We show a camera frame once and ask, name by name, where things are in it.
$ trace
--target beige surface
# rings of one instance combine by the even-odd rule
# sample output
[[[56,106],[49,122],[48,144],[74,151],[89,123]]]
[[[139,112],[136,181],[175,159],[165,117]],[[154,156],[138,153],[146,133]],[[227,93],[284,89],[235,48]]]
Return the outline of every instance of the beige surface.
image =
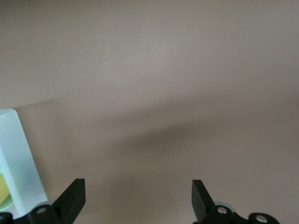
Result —
[[[298,1],[0,4],[0,109],[77,224],[191,224],[192,179],[298,222]]]

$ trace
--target black bracket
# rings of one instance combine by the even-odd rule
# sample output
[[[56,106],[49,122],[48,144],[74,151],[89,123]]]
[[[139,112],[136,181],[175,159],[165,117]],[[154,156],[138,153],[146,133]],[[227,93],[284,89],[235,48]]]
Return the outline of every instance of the black bracket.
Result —
[[[201,180],[192,182],[192,206],[197,219],[195,224],[279,224],[264,213],[252,213],[247,220],[226,206],[215,205]]]
[[[0,213],[0,224],[72,224],[85,204],[85,181],[76,179],[52,205],[41,205],[21,218]]]

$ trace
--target yellow object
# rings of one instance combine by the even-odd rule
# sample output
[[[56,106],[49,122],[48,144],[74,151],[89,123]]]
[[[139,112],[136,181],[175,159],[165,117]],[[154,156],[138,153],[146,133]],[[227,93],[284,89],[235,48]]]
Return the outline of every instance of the yellow object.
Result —
[[[0,173],[0,204],[2,204],[8,196],[10,196],[8,187],[6,185],[3,173]]]

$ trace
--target silver screw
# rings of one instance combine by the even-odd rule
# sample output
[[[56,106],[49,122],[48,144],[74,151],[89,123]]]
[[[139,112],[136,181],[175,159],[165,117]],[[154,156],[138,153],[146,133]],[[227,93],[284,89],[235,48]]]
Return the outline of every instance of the silver screw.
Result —
[[[44,213],[47,209],[46,208],[40,208],[39,210],[36,211],[37,214]]]
[[[261,223],[266,223],[266,222],[268,222],[268,220],[266,219],[266,217],[265,217],[265,216],[262,216],[262,215],[258,215],[258,216],[256,216],[256,219],[257,219],[257,221],[259,221],[259,222],[261,222]]]
[[[217,210],[218,210],[218,212],[221,213],[221,214],[226,214],[226,213],[228,212],[228,211],[226,211],[226,209],[223,208],[223,207],[219,207]]]

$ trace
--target white container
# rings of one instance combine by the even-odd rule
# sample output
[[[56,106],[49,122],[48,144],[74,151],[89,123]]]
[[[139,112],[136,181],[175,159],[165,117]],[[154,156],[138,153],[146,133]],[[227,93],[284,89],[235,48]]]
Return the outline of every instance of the white container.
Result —
[[[13,109],[0,110],[0,167],[13,200],[0,212],[10,212],[18,218],[48,200],[18,114]]]

